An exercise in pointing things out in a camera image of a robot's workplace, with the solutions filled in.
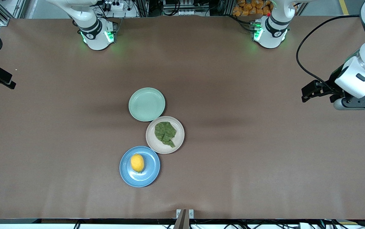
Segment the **blue plate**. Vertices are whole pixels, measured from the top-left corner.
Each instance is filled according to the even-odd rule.
[[[133,155],[140,154],[144,159],[144,168],[141,172],[136,172],[130,165]],[[126,184],[132,187],[145,187],[157,178],[159,173],[159,158],[156,152],[147,146],[136,146],[129,149],[120,160],[120,176]]]

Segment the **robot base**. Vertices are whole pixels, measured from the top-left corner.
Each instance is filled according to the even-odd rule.
[[[95,39],[88,39],[82,35],[84,42],[93,50],[102,50],[114,43],[117,35],[117,24],[104,18],[99,18],[102,22],[102,30],[96,35]]]
[[[261,27],[259,28],[258,32],[255,32],[253,35],[253,40],[258,42],[264,48],[277,48],[278,45],[285,39],[285,34],[287,30],[283,32],[279,37],[275,38],[273,35],[266,30],[265,24],[268,16],[263,16],[260,19],[257,19],[255,22],[259,23]]]

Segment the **plate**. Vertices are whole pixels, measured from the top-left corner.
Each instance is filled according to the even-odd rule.
[[[160,140],[157,139],[154,131],[156,129],[156,125],[160,122],[170,122],[171,126],[177,131],[175,137],[171,139],[172,142],[174,142],[175,145],[174,148],[172,148],[169,145],[164,145]],[[150,146],[151,149],[158,152],[159,154],[170,154],[172,152],[175,152],[184,142],[184,138],[185,138],[185,131],[181,122],[170,116],[162,116],[158,119],[155,119],[147,127],[146,131],[147,144]]]
[[[144,168],[141,172],[134,171],[130,165],[130,159],[135,154],[140,154],[144,159]],[[120,176],[132,187],[145,187],[155,181],[159,167],[160,162],[156,152],[147,146],[136,146],[129,149],[120,160]]]
[[[137,90],[129,100],[130,114],[139,121],[153,121],[160,117],[164,109],[164,96],[159,90],[151,87]]]

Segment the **white plate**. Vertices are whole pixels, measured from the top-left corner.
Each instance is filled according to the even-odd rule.
[[[177,131],[175,137],[171,139],[172,142],[174,142],[175,145],[174,148],[172,148],[169,145],[164,145],[160,140],[156,138],[156,134],[154,133],[154,131],[156,129],[156,125],[160,122],[170,122],[171,126],[174,127],[174,129]],[[147,127],[146,131],[147,144],[151,149],[153,149],[155,152],[159,154],[170,154],[172,152],[175,152],[184,142],[184,138],[185,138],[185,132],[181,122],[170,116],[162,116],[155,119]]]

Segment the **plate rim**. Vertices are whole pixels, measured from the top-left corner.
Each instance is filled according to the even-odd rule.
[[[161,101],[163,101],[163,102],[164,102],[164,107],[162,108],[162,112],[160,113],[160,115],[159,115],[158,117],[156,117],[156,118],[154,118],[154,119],[152,119],[152,120],[142,120],[142,119],[138,119],[138,118],[136,118],[136,117],[133,115],[133,113],[130,111],[130,105],[131,105],[132,98],[133,98],[133,97],[136,97],[136,96],[137,96],[137,94],[138,94],[140,91],[142,91],[142,90],[153,90],[153,91],[155,91],[155,93],[158,93],[158,94],[161,96]],[[140,88],[139,90],[135,91],[135,92],[132,94],[132,96],[130,96],[130,98],[129,98],[129,104],[128,104],[128,108],[129,108],[129,113],[130,113],[130,115],[131,115],[134,119],[136,119],[136,120],[138,120],[138,121],[141,121],[141,122],[151,122],[151,121],[156,120],[157,118],[161,117],[162,113],[164,113],[165,106],[166,106],[166,101],[165,101],[165,97],[164,97],[164,95],[161,93],[161,91],[159,91],[158,89],[155,89],[155,88],[153,88],[153,87],[143,87],[143,88]]]
[[[181,145],[179,145],[178,147],[176,147],[175,149],[172,149],[172,151],[171,152],[168,152],[168,153],[162,153],[162,152],[157,152],[155,149],[153,149],[152,148],[152,146],[150,145],[150,143],[149,143],[149,140],[148,140],[148,130],[149,130],[149,128],[150,128],[150,126],[152,126],[152,125],[154,125],[153,123],[154,123],[154,121],[155,120],[157,120],[157,119],[161,119],[161,118],[171,118],[171,119],[175,119],[180,125],[181,125],[181,127],[182,127],[182,131],[184,132],[184,135],[183,135],[183,137],[182,137],[182,143],[181,143]],[[147,129],[146,129],[146,142],[147,142],[147,145],[149,145],[149,147],[150,147],[150,149],[152,149],[154,152],[156,152],[156,153],[158,153],[158,154],[161,154],[161,155],[168,155],[168,154],[172,154],[173,152],[175,152],[175,151],[177,151],[181,146],[182,146],[182,144],[184,143],[184,141],[185,141],[185,128],[184,128],[184,126],[182,125],[182,123],[178,120],[178,119],[176,119],[176,118],[174,118],[174,117],[172,117],[172,116],[160,116],[160,117],[158,117],[157,119],[155,119],[155,120],[153,120],[152,122],[150,122],[150,124],[147,126]]]
[[[124,179],[124,177],[123,177],[123,175],[122,175],[122,169],[121,169],[121,166],[122,166],[122,160],[123,160],[123,158],[125,157],[125,155],[126,155],[129,151],[131,151],[132,149],[134,149],[134,148],[139,148],[139,147],[147,148],[147,149],[149,149],[149,150],[153,151],[153,153],[154,153],[154,155],[155,155],[155,156],[154,156],[154,158],[158,159],[158,171],[157,171],[157,173],[156,173],[156,175],[155,175],[154,180],[153,180],[153,181],[151,181],[149,184],[144,185],[144,186],[134,186],[134,185],[129,184],[129,183],[128,183],[125,179]],[[150,184],[152,184],[152,183],[153,183],[153,182],[157,179],[157,177],[158,177],[158,174],[159,174],[160,170],[161,170],[161,161],[160,161],[160,159],[159,159],[159,156],[156,154],[156,151],[154,151],[153,149],[151,149],[150,147],[147,147],[147,146],[145,146],[145,145],[137,145],[137,146],[134,146],[134,147],[132,147],[132,148],[128,149],[128,150],[127,150],[127,151],[123,154],[122,158],[120,159],[120,163],[119,163],[119,173],[120,173],[120,177],[122,178],[122,180],[123,180],[126,184],[128,184],[129,186],[135,187],[135,188],[142,188],[142,187],[146,187],[146,186],[149,186]]]

